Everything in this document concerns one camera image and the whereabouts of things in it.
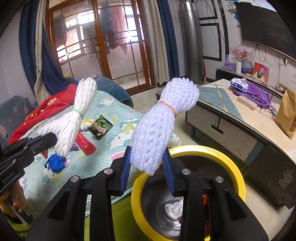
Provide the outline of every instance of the metal bolt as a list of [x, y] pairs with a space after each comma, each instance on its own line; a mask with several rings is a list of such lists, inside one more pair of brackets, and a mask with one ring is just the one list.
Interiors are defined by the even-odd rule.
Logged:
[[111, 168], [107, 168], [104, 170], [104, 173], [108, 174], [108, 175], [111, 174], [112, 172], [113, 172], [113, 170]]
[[182, 173], [183, 173], [184, 175], [189, 175], [189, 174], [190, 174], [190, 170], [189, 170], [189, 169], [183, 169], [183, 170], [182, 170]]
[[215, 181], [218, 183], [222, 183], [224, 181], [223, 177], [216, 177]]
[[75, 183], [79, 180], [79, 176], [73, 176], [71, 177], [71, 182]]

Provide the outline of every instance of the cylindrical air conditioner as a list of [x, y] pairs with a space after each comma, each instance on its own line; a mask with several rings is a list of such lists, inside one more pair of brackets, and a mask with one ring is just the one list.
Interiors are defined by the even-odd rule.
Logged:
[[185, 46], [186, 75], [194, 83], [204, 82], [202, 32], [197, 6], [193, 2], [179, 4]]

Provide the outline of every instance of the black snack packet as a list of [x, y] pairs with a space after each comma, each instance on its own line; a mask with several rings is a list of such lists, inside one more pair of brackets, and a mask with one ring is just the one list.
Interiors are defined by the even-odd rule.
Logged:
[[92, 126], [88, 127], [88, 129], [98, 140], [100, 140], [112, 128], [112, 126], [110, 121], [100, 115]]

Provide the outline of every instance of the red clothing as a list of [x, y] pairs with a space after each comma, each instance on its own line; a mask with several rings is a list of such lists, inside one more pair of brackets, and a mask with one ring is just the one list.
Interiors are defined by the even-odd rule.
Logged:
[[77, 86], [70, 84], [67, 90], [47, 98], [37, 107], [12, 134], [8, 145], [19, 140], [38, 122], [61, 112], [74, 103]]

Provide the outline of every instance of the orange hair tie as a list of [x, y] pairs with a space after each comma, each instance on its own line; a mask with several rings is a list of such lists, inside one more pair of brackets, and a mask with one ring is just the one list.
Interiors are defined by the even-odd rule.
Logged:
[[175, 115], [175, 118], [177, 117], [178, 112], [176, 111], [176, 109], [169, 102], [167, 102], [166, 100], [159, 100], [159, 101], [156, 102], [156, 104], [158, 102], [162, 102], [162, 103], [166, 104], [167, 106], [169, 106], [172, 109], [172, 111], [173, 111], [173, 113]]

